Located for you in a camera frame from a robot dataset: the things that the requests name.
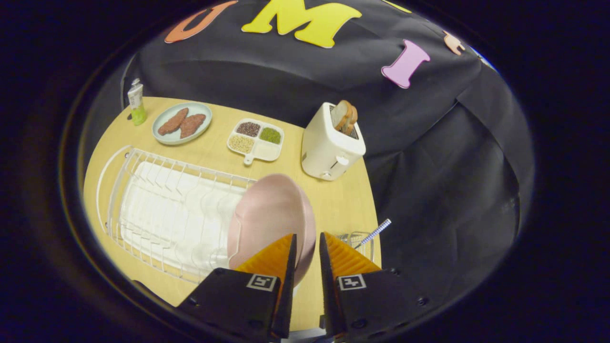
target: grain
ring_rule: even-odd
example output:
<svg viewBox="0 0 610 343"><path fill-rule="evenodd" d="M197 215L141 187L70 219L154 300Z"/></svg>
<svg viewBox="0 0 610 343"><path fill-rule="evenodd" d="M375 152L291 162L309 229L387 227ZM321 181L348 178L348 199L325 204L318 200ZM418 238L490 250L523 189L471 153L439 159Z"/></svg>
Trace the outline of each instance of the grain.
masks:
<svg viewBox="0 0 610 343"><path fill-rule="evenodd" d="M259 134L259 129L260 129L260 125L247 121L246 123L241 123L237 127L236 131L239 134L248 135L250 137L256 137L256 135Z"/></svg>
<svg viewBox="0 0 610 343"><path fill-rule="evenodd" d="M242 135L234 135L229 139L229 146L241 153L249 154L252 151L254 140Z"/></svg>
<svg viewBox="0 0 610 343"><path fill-rule="evenodd" d="M260 133L260 139L266 140L271 143L279 144L282 135L274 129L264 128L263 132Z"/></svg>

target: pink bowl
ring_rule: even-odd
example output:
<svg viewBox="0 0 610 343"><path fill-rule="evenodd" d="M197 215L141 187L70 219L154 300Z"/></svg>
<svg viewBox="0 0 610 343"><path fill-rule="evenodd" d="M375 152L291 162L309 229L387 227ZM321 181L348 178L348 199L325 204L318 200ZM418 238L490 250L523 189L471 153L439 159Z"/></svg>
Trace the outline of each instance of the pink bowl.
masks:
<svg viewBox="0 0 610 343"><path fill-rule="evenodd" d="M305 192L287 175L267 175L245 192L235 208L227 243L229 268L239 267L290 233L296 234L297 285L314 255L314 212Z"/></svg>

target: white toaster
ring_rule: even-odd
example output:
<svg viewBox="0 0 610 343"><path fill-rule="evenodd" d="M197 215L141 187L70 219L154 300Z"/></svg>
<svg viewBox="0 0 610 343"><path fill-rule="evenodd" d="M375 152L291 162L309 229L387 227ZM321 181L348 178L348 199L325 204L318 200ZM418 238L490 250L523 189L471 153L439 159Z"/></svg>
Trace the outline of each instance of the white toaster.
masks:
<svg viewBox="0 0 610 343"><path fill-rule="evenodd" d="M301 145L301 165L305 173L328 181L343 175L367 150L358 123L354 124L351 135L335 130L331 120L334 106L322 104L305 128Z"/></svg>

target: meat patty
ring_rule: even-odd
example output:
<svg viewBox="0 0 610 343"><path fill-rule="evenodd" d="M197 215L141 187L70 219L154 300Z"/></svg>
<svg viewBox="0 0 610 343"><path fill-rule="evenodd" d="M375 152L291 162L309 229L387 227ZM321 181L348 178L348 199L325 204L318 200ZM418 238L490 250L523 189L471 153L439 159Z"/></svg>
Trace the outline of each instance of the meat patty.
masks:
<svg viewBox="0 0 610 343"><path fill-rule="evenodd" d="M165 124L163 124L157 132L160 135L171 134L180 128L180 124L184 121L184 118L187 117L188 107L185 107L176 113L175 116L171 117Z"/></svg>
<svg viewBox="0 0 610 343"><path fill-rule="evenodd" d="M180 124L180 138L188 137L197 131L197 129L206 120L205 114L196 114L186 118L182 124Z"/></svg>

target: green lentils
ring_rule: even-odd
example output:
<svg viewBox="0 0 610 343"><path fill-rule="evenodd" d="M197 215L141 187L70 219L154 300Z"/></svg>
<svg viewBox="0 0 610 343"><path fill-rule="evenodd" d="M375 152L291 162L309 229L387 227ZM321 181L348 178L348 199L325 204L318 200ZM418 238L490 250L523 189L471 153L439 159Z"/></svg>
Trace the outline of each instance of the green lentils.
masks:
<svg viewBox="0 0 610 343"><path fill-rule="evenodd" d="M281 137L282 136L280 135L280 133L278 131L271 129L271 128L264 128L263 131L260 133L260 139L266 140L268 142L275 143L275 144L279 144Z"/></svg>

